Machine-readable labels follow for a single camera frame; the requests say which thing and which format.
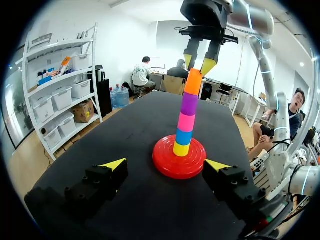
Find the yellow ring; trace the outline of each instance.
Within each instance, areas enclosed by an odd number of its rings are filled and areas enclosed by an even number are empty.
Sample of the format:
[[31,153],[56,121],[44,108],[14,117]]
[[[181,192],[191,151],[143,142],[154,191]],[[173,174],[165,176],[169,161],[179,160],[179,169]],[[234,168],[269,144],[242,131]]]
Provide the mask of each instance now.
[[178,157],[185,157],[189,153],[189,148],[190,144],[183,146],[175,141],[173,146],[173,153]]

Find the purple ring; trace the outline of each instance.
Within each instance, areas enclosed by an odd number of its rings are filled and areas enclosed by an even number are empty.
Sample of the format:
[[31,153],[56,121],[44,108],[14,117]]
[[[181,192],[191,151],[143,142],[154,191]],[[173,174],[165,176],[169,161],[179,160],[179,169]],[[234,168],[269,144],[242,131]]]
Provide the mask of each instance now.
[[193,116],[197,112],[198,95],[184,93],[181,105],[181,113],[187,116]]

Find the pink ring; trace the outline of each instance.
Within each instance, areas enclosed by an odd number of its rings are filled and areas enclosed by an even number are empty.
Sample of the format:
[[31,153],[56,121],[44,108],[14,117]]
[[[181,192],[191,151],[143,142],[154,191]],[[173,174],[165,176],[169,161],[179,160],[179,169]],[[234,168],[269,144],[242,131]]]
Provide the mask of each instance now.
[[196,115],[187,116],[180,112],[178,129],[182,132],[192,132],[194,130]]

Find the white plastic box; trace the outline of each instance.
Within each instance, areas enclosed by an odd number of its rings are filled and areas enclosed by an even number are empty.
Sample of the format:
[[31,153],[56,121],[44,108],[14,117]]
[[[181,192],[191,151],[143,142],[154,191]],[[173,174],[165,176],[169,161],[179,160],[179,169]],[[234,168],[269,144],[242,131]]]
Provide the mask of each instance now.
[[53,149],[62,140],[56,124],[47,124],[41,129],[41,132],[50,149]]
[[90,81],[91,79],[84,79],[81,82],[71,85],[71,95],[73,98],[81,99],[84,96],[87,96],[91,93],[90,89]]
[[43,96],[34,101],[33,109],[42,123],[46,121],[55,113],[52,105],[52,96]]
[[73,56],[71,58],[71,69],[74,71],[79,71],[91,67],[92,61],[90,61],[90,55],[91,53]]
[[64,136],[68,136],[76,130],[74,117],[75,115],[68,111],[57,119],[56,123]]
[[58,110],[64,109],[72,104],[71,89],[71,86],[64,86],[56,89],[52,93],[52,97]]

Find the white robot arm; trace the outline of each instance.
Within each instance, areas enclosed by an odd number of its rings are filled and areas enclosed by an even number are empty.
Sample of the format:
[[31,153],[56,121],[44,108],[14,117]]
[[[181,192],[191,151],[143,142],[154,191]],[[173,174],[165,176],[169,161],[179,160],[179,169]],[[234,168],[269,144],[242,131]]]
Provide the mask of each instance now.
[[250,46],[258,60],[264,81],[267,106],[276,111],[274,128],[275,148],[270,153],[252,162],[252,169],[262,165],[260,174],[254,179],[260,188],[267,188],[267,199],[274,198],[281,191],[311,196],[320,182],[319,166],[297,166],[286,150],[290,144],[290,122],[287,96],[275,91],[275,81],[264,49],[272,47],[270,35],[274,32],[272,15],[263,9],[248,5],[243,0],[234,2],[229,23],[250,29],[256,35],[249,37]]
[[274,148],[251,164],[252,169],[261,169],[254,182],[256,186],[267,189],[268,199],[282,191],[312,195],[320,182],[320,167],[298,169],[286,152],[291,144],[288,100],[283,92],[275,90],[275,80],[264,51],[272,47],[270,36],[275,28],[270,12],[251,6],[244,0],[184,0],[181,13],[193,24],[180,31],[182,35],[191,37],[184,51],[188,69],[194,67],[199,42],[203,39],[211,41],[201,68],[204,76],[218,63],[221,45],[238,43],[236,37],[225,35],[227,26],[240,31],[237,27],[245,28],[252,34],[248,41],[261,70],[267,106],[276,112]]

